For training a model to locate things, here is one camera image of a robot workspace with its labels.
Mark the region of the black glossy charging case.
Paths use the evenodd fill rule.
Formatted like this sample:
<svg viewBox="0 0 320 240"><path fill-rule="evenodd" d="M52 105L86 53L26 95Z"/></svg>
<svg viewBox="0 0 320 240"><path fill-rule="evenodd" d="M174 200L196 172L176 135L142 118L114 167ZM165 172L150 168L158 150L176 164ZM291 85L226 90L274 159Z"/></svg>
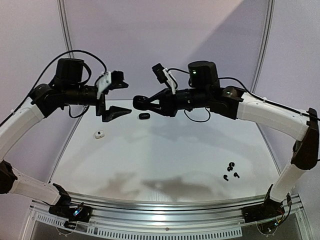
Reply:
<svg viewBox="0 0 320 240"><path fill-rule="evenodd" d="M132 99L132 105L136 110L146 111L149 109L149 98L142 95L136 95Z"/></svg>

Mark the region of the white earbud charging case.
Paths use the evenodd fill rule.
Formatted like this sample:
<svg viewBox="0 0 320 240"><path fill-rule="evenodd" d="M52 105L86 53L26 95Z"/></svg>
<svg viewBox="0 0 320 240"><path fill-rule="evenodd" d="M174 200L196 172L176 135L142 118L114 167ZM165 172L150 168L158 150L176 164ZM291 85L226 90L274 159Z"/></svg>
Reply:
<svg viewBox="0 0 320 240"><path fill-rule="evenodd" d="M94 138L95 139L101 139L105 136L105 133L102 130L96 131L94 133Z"/></svg>

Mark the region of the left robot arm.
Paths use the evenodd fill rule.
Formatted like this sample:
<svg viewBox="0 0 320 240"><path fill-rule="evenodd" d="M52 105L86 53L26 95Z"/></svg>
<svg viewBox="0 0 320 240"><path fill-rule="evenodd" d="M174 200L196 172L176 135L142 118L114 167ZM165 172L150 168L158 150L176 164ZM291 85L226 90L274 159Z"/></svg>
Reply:
<svg viewBox="0 0 320 240"><path fill-rule="evenodd" d="M63 216L74 213L69 194L58 184L49 184L23 174L4 158L18 140L33 126L57 109L70 105L94 106L95 114L107 123L131 113L130 109L111 106L106 109L105 96L109 91L125 89L124 73L104 70L94 85L82 80L83 70L92 74L82 59L61 58L49 84L42 83L28 94L25 102L0 125L0 192L17 194L40 200Z"/></svg>

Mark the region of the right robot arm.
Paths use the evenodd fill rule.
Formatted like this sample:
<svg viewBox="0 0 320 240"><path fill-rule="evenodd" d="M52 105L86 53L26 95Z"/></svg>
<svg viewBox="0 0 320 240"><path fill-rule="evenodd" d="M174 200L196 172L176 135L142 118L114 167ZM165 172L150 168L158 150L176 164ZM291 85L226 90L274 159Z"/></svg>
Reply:
<svg viewBox="0 0 320 240"><path fill-rule="evenodd" d="M250 121L282 132L295 140L292 157L277 181L270 187L266 201L259 206L262 218L269 218L278 210L278 203L294 187L298 179L318 163L319 125L317 111L297 110L259 97L245 87L221 87L221 78L211 61L188 64L189 89L178 89L169 68L160 63L152 67L157 80L167 86L147 100L147 109L166 117L177 111L206 108L232 120Z"/></svg>

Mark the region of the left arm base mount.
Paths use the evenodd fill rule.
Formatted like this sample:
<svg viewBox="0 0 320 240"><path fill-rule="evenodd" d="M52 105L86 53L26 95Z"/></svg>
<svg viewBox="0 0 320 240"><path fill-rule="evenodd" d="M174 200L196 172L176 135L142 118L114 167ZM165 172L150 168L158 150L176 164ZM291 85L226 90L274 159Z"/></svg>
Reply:
<svg viewBox="0 0 320 240"><path fill-rule="evenodd" d="M69 222L88 223L92 216L93 208L84 203L71 205L69 200L59 200L49 207L48 212L52 215L68 219Z"/></svg>

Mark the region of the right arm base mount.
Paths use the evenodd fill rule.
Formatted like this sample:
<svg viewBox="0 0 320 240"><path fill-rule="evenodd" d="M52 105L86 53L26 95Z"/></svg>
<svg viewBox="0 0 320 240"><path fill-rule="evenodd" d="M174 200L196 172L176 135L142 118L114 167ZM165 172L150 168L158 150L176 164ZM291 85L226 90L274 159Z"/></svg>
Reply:
<svg viewBox="0 0 320 240"><path fill-rule="evenodd" d="M245 223L259 222L266 219L275 218L285 213L282 202L276 202L267 197L263 203L243 207L241 214Z"/></svg>

